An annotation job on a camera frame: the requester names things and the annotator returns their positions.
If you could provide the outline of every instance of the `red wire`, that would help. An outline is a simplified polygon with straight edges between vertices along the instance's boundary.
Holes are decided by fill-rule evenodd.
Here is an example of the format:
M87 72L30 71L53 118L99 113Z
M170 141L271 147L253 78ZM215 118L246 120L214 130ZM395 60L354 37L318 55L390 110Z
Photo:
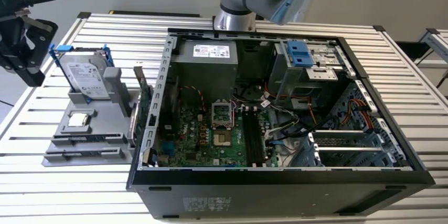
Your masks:
M195 89L195 90L198 91L198 94L199 94L199 96L201 96L201 98L202 98L203 111L206 111L206 101L205 101L205 96L203 96L203 93L199 91L199 89L195 88L195 86L183 86L183 87L181 87L181 90L183 90L183 89Z
M362 106L362 103L361 103L359 100L354 99L354 101L355 101L355 103L357 103L358 106ZM366 111L359 111L359 112L362 113L362 116L363 116L363 118L365 118L367 127L369 127L370 129L373 129L373 128L374 128L374 125L371 124L371 120L369 119L369 115L367 115Z

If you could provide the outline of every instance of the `metal frame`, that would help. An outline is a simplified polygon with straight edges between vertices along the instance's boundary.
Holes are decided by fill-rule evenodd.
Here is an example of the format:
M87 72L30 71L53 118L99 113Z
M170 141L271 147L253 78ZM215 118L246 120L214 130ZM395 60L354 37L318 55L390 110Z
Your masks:
M125 67L123 82L138 88L131 66L145 66L149 84L154 85L169 27L210 29L213 21L209 18L93 14L90 18L77 20L63 42L77 47L101 47L107 43L117 65ZM447 223L448 141L442 140L448 139L448 111L430 85L421 81L421 71L409 67L402 53L394 50L395 42L387 41L373 26L301 23L279 27L262 21L258 31L346 38L438 184L369 217L234 219L233 222ZM6 131L0 140L0 194L9 195L0 197L9 199L5 205L10 206L0 206L0 216L14 216L2 221L26 222L29 216L39 216L33 220L46 223L153 221L138 195L125 191L130 165L42 167L42 156L69 103L67 81L59 69L54 66L49 69L45 87L27 89L2 124ZM419 105L410 103L415 99L419 99Z

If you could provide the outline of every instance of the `white wall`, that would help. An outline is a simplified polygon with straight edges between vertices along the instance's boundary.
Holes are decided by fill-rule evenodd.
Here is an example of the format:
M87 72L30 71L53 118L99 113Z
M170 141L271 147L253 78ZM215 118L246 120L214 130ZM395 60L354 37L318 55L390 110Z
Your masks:
M448 0L313 0L305 21L383 25L394 39L417 40L429 27L448 29Z

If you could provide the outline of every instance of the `sticker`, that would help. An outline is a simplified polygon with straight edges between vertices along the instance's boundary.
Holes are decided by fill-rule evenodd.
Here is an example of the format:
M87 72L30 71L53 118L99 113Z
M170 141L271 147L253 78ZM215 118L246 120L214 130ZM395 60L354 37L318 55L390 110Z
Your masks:
M266 108L267 106L271 105L271 102L269 100L266 100L265 102L262 102L262 106Z
M221 212L229 211L231 207L231 197L186 197L185 208L187 212Z
M110 98L99 69L94 64L71 62L67 67L78 88L85 95L93 99Z
M197 45L194 57L231 58L230 46Z
M265 96L265 98L269 98L269 97L271 96L270 92L266 91L266 92L263 93L263 96Z

